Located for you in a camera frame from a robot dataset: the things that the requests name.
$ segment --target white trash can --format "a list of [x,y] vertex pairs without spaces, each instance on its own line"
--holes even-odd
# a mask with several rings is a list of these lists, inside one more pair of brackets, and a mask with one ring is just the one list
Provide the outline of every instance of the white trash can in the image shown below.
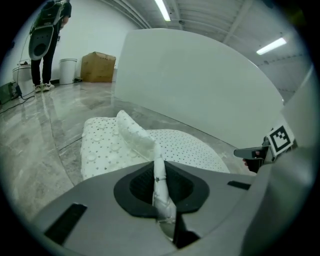
[[69,85],[74,83],[76,74],[77,59],[63,58],[59,61],[60,65],[60,85]]

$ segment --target person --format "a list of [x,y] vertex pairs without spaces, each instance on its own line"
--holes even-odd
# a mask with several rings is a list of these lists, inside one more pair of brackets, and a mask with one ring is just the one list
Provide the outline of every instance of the person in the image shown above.
[[[50,47],[46,55],[43,57],[42,83],[43,83],[44,92],[55,88],[55,86],[50,82],[51,71],[52,71],[51,70],[52,61],[54,58],[54,54],[55,54],[55,50],[56,50],[56,46],[59,38],[59,32],[68,23],[69,18],[71,17],[72,6],[70,4],[70,0],[60,0],[59,2],[63,2],[61,19],[54,26]],[[41,92],[40,63],[41,63],[41,59],[31,60],[31,76],[34,84],[34,91],[36,93]]]

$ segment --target fluorescent light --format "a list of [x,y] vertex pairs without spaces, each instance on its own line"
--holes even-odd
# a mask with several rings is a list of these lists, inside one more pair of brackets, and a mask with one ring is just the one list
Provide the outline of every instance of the fluorescent light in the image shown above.
[[284,40],[282,37],[279,38],[278,40],[275,40],[274,42],[268,44],[267,46],[261,48],[260,50],[257,50],[256,53],[259,55],[265,54],[279,46],[285,45],[287,42]]
[[158,5],[159,9],[160,9],[160,12],[162,13],[162,16],[164,17],[164,20],[166,22],[170,22],[171,19],[170,19],[170,16],[169,16],[169,13],[167,11],[167,8],[163,2],[163,0],[154,0],[156,2],[156,4]]

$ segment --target marble floor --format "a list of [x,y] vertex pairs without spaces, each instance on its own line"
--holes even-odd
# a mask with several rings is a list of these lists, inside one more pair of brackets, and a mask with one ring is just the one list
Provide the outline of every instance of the marble floor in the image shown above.
[[[82,132],[93,117],[126,111],[144,129],[174,129],[212,147],[231,173],[254,175],[234,147],[186,124],[114,97],[115,83],[75,83],[38,93],[0,114],[1,181],[10,201],[31,220],[49,202],[80,183]],[[2,106],[0,112],[19,103]]]

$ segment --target dotted fabric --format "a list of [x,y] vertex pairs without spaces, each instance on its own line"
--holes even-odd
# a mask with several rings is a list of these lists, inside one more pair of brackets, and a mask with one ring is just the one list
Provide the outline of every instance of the dotted fabric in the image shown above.
[[220,173],[230,173],[218,154],[198,138],[179,130],[148,130],[162,149],[163,159]]
[[[160,144],[166,161],[230,173],[211,147],[190,134],[170,129],[147,132]],[[84,180],[152,160],[127,145],[119,133],[116,117],[95,117],[85,122],[81,145]]]

